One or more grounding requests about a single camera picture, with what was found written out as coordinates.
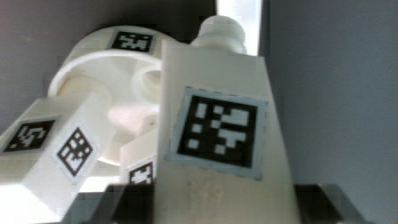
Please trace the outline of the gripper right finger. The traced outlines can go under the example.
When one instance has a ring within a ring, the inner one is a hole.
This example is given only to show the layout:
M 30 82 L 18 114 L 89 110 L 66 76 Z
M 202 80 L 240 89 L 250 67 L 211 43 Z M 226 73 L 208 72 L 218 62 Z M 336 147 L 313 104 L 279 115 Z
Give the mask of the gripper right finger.
M 371 224 L 336 184 L 295 185 L 302 224 Z

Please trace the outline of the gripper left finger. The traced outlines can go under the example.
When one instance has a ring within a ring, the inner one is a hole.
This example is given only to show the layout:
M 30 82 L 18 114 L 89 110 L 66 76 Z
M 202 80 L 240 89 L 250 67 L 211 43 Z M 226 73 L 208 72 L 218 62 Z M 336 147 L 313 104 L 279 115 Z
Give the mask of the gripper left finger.
M 112 184 L 80 193 L 60 224 L 153 224 L 153 184 Z

